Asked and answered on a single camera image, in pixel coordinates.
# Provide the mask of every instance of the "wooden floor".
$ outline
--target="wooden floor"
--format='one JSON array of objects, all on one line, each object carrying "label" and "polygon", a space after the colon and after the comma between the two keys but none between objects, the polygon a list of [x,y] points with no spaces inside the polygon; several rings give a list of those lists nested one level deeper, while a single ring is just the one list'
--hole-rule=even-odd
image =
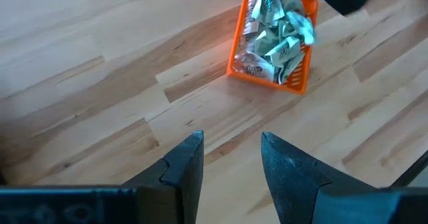
[{"label": "wooden floor", "polygon": [[428,0],[321,1],[305,96],[225,76],[241,0],[0,0],[13,184],[120,184],[205,131],[198,223],[277,223],[271,131],[375,186],[428,150]]}]

